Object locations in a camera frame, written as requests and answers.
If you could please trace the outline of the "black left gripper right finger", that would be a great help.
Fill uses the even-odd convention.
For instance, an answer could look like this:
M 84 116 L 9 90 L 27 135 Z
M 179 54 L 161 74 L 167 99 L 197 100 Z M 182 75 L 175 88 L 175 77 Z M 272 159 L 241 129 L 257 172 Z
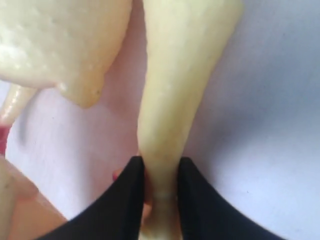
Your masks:
M 230 205 L 188 157 L 179 162 L 177 199 L 185 240 L 281 240 Z

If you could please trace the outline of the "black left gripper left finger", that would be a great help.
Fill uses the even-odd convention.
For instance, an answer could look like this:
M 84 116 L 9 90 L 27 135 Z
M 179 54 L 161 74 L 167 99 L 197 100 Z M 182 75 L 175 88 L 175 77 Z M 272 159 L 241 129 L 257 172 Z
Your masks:
M 108 190 L 70 221 L 61 240 L 137 240 L 145 191 L 144 164 L 130 159 Z

